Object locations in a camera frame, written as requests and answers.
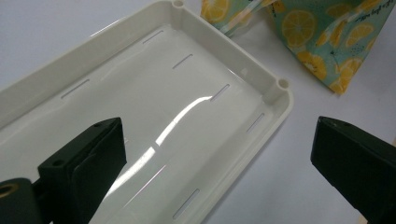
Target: white table surface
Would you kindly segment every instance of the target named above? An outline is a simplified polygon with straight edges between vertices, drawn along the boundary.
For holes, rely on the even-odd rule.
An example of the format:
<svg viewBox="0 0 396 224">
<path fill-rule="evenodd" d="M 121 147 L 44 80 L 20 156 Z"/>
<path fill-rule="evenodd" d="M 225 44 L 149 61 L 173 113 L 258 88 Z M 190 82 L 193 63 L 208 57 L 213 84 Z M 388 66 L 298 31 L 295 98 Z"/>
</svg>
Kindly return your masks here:
<svg viewBox="0 0 396 224">
<path fill-rule="evenodd" d="M 154 0 L 3 0 L 0 90 Z M 185 0 L 199 14 L 201 0 Z M 396 12 L 343 96 L 309 74 L 259 13 L 233 40 L 290 81 L 295 104 L 281 128 L 204 223 L 348 224 L 359 212 L 310 162 L 318 116 L 342 119 L 391 143 L 396 136 Z"/>
</svg>

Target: tray corner hole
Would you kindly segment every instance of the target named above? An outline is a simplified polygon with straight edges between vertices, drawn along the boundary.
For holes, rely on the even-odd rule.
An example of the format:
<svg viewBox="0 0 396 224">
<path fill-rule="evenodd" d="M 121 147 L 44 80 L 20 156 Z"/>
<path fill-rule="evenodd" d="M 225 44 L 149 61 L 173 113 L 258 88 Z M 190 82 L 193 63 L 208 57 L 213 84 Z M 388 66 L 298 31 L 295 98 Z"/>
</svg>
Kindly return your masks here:
<svg viewBox="0 0 396 224">
<path fill-rule="evenodd" d="M 184 3 L 182 0 L 175 0 L 175 1 L 173 1 L 173 6 L 174 7 L 183 7 Z"/>
<path fill-rule="evenodd" d="M 289 87 L 289 82 L 286 79 L 281 78 L 277 84 L 280 86 L 282 89 L 287 89 Z"/>
</svg>

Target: gripper screw hole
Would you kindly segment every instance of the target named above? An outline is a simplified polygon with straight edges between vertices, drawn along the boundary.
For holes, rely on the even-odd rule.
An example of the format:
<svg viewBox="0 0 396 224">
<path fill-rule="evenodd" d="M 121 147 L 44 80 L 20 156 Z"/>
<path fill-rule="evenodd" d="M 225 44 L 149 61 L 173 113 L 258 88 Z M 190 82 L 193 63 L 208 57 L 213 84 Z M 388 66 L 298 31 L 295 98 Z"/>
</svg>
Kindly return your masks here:
<svg viewBox="0 0 396 224">
<path fill-rule="evenodd" d="M 52 165 L 53 165 L 53 166 L 60 166 L 60 165 L 62 165 L 62 164 L 64 164 L 64 161 L 62 161 L 62 160 L 57 160 L 57 161 L 55 161 Z"/>
<path fill-rule="evenodd" d="M 6 184 L 4 186 L 0 186 L 0 198 L 7 197 L 17 189 L 18 184 Z"/>
<path fill-rule="evenodd" d="M 175 7 L 183 7 L 184 3 L 181 0 L 176 0 L 174 1 L 174 6 Z"/>
</svg>

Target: lemon pattern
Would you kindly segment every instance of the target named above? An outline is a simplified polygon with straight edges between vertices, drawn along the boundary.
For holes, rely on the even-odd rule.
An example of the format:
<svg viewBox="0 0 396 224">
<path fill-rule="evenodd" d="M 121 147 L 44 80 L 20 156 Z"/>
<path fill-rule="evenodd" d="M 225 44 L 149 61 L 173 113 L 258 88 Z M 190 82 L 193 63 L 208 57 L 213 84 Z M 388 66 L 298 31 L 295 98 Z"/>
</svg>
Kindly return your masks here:
<svg viewBox="0 0 396 224">
<path fill-rule="evenodd" d="M 339 68 L 340 77 L 330 85 L 330 89 L 338 94 L 343 94 L 347 90 L 350 80 L 361 66 L 361 63 L 362 59 L 360 58 L 350 58 L 342 63 Z"/>
<path fill-rule="evenodd" d="M 326 14 L 337 19 L 347 14 L 351 9 L 352 5 L 348 3 L 340 3 L 327 8 Z"/>
<path fill-rule="evenodd" d="M 293 10 L 283 20 L 282 34 L 290 47 L 300 47 L 312 38 L 316 24 L 314 15 L 309 11 Z"/>
<path fill-rule="evenodd" d="M 323 80 L 326 77 L 326 64 L 320 56 L 303 51 L 298 53 L 297 57 L 317 78 Z"/>
<path fill-rule="evenodd" d="M 349 48 L 350 46 L 358 43 L 361 39 L 369 35 L 373 32 L 374 26 L 369 22 L 363 22 L 358 24 L 352 31 L 349 33 L 349 36 L 346 41 L 346 46 Z"/>
<path fill-rule="evenodd" d="M 207 21 L 222 21 L 230 9 L 230 0 L 203 0 L 202 9 L 202 16 Z"/>
<path fill-rule="evenodd" d="M 331 90 L 343 94 L 395 4 L 389 0 L 202 0 L 201 16 L 232 35 L 266 7 L 296 59 Z"/>
</svg>

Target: paper bag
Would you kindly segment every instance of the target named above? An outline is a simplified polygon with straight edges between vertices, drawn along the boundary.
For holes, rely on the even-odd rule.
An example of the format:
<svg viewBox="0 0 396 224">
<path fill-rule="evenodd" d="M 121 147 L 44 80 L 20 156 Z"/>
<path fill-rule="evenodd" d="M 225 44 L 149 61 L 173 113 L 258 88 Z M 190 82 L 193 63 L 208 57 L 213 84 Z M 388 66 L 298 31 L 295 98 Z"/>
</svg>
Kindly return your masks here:
<svg viewBox="0 0 396 224">
<path fill-rule="evenodd" d="M 394 5 L 394 0 L 203 0 L 201 16 L 231 35 L 267 7 L 286 47 L 326 86 L 343 94 Z"/>
</svg>

